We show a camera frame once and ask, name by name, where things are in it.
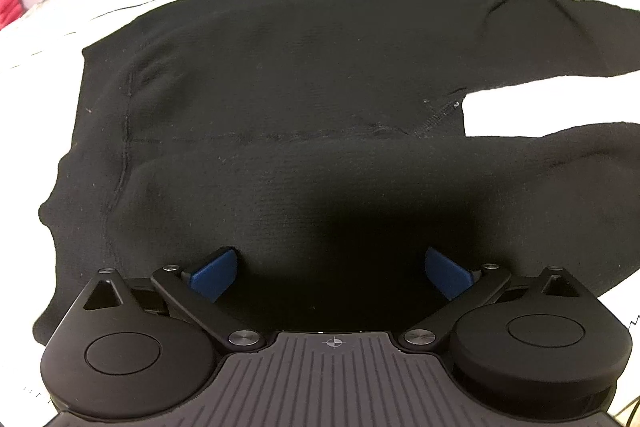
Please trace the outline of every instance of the red object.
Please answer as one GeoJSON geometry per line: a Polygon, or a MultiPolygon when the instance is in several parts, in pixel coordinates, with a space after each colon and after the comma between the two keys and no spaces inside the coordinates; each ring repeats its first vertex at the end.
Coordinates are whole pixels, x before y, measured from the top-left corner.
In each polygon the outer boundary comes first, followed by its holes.
{"type": "Polygon", "coordinates": [[[0,0],[0,30],[24,14],[21,0],[0,0]]]}

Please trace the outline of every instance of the gray gripper base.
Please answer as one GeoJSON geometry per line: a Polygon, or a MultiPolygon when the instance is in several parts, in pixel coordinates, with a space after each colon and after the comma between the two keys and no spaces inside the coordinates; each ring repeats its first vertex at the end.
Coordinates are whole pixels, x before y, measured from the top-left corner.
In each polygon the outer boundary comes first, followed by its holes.
{"type": "MultiPolygon", "coordinates": [[[[533,427],[477,403],[433,355],[408,355],[386,333],[281,333],[259,353],[229,356],[213,382],[156,417],[47,427],[533,427]]],[[[619,427],[608,415],[557,427],[619,427]]]]}

